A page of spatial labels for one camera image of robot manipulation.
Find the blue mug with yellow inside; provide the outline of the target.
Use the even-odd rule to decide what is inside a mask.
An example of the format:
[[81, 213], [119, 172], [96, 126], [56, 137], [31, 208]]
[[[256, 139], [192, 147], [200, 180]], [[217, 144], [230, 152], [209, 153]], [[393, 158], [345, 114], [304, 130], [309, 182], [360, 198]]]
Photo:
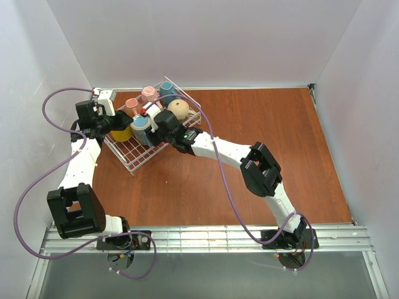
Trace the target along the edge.
[[150, 119], [148, 117], [142, 115], [134, 116], [130, 127], [132, 128], [135, 139], [141, 145], [153, 146], [146, 134], [146, 130], [151, 128]]

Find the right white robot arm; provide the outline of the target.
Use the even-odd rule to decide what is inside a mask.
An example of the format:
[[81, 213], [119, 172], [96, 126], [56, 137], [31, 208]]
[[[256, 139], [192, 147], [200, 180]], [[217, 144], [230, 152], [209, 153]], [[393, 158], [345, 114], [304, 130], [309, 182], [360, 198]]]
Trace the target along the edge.
[[150, 119], [146, 134], [153, 145], [169, 143], [180, 153], [214, 159], [220, 167], [227, 164], [240, 170], [247, 189], [266, 202], [279, 227], [266, 231], [261, 239], [252, 235], [253, 241], [271, 249], [289, 249], [302, 243], [315, 248], [315, 232], [294, 209], [282, 183], [281, 167], [265, 144], [249, 146], [222, 140], [211, 131], [186, 127], [169, 110], [144, 108], [142, 115]]

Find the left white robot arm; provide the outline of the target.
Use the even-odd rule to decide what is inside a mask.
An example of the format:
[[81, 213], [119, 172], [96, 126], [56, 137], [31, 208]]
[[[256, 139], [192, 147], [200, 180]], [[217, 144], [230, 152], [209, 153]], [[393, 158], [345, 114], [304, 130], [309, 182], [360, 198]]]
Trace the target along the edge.
[[128, 222], [122, 216], [107, 215], [92, 189], [97, 159], [106, 134], [123, 131], [132, 119], [116, 112], [111, 100], [87, 100], [75, 105], [78, 128], [71, 134], [72, 154], [75, 155], [58, 189], [49, 191], [47, 203], [55, 226], [63, 239], [84, 235], [110, 236], [128, 232]]

